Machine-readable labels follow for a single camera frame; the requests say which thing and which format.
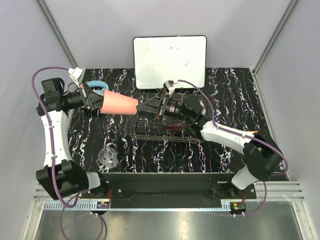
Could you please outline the pink plastic cup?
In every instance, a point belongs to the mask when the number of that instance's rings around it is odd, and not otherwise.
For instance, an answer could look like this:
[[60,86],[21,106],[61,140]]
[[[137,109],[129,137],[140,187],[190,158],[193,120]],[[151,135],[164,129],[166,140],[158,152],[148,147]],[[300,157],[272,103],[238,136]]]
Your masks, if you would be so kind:
[[101,114],[135,115],[139,101],[116,92],[105,90],[103,93]]

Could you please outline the red floral plate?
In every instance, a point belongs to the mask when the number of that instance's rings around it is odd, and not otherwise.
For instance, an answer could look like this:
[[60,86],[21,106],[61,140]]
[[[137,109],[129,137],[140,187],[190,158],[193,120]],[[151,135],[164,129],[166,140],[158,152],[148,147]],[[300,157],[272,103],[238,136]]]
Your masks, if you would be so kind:
[[164,126],[164,128],[167,131],[174,131],[174,132],[189,131],[191,129],[189,124],[180,123],[180,122],[167,124]]

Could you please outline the clear plastic glass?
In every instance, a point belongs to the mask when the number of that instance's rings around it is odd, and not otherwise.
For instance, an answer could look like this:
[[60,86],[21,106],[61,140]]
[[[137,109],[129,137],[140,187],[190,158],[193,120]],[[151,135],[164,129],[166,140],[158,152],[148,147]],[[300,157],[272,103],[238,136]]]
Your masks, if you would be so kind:
[[115,168],[119,163],[117,152],[112,147],[103,148],[98,154],[98,161],[108,169]]

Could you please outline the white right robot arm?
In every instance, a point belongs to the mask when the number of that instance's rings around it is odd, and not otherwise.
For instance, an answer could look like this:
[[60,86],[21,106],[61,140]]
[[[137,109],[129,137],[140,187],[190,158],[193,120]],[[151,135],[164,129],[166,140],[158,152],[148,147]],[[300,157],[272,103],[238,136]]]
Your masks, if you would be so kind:
[[239,198],[245,188],[255,182],[269,181],[283,160],[280,148],[268,131],[243,131],[214,123],[205,115],[208,110],[197,95],[175,97],[172,88],[164,87],[151,99],[139,103],[136,109],[150,121],[161,121],[164,117],[180,120],[181,129],[193,138],[218,143],[242,154],[245,166],[227,185],[232,198]]

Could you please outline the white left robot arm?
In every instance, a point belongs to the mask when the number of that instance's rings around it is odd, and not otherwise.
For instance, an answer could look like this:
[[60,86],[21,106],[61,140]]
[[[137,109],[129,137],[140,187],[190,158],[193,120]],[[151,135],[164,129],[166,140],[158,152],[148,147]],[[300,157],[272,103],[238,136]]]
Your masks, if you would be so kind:
[[53,200],[59,200],[83,191],[103,198],[108,186],[97,172],[86,172],[71,156],[68,141],[69,112],[85,106],[85,98],[78,90],[66,93],[65,82],[51,78],[41,82],[43,93],[36,108],[44,126],[45,160],[36,171],[38,183]]

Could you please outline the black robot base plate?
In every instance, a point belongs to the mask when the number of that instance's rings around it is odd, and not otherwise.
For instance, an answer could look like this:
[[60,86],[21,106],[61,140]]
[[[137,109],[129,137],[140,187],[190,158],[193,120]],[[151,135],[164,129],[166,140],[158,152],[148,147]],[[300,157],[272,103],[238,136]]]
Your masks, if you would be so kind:
[[102,186],[82,197],[111,197],[111,209],[213,209],[221,200],[254,200],[253,184],[238,190],[231,173],[102,173]]

